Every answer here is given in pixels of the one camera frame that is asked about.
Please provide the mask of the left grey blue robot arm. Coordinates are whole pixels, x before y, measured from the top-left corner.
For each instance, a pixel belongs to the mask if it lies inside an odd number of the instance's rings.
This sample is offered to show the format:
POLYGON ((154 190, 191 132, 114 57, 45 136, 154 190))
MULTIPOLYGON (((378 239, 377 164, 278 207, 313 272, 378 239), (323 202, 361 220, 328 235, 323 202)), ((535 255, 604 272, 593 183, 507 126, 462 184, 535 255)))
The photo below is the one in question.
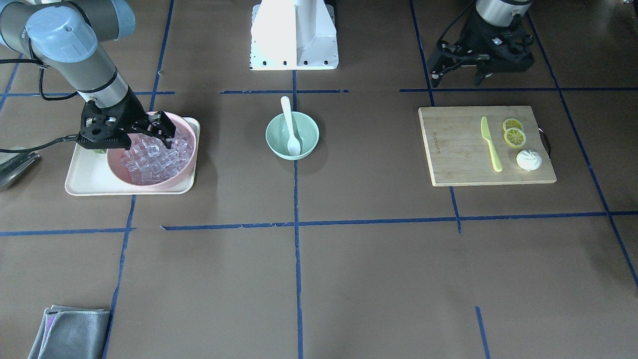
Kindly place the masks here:
POLYGON ((535 39, 522 24, 530 0, 472 0, 438 38, 427 67, 431 86, 437 88, 447 73, 461 67, 476 68, 474 85, 495 73, 522 73, 535 62, 531 46, 535 39), (445 34, 471 10, 460 38, 454 43, 445 34))

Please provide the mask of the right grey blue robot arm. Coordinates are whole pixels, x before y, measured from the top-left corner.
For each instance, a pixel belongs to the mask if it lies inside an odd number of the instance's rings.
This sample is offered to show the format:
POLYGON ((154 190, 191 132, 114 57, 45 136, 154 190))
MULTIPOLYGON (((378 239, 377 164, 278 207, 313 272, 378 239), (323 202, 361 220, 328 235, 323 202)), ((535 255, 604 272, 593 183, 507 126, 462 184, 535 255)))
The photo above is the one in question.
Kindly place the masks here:
POLYGON ((176 126, 166 113, 148 114, 102 47, 130 36, 135 15, 125 0, 1 2, 1 43, 40 71, 53 68, 81 96, 78 134, 66 136, 90 150, 130 149, 130 134, 143 134, 170 148, 176 126))

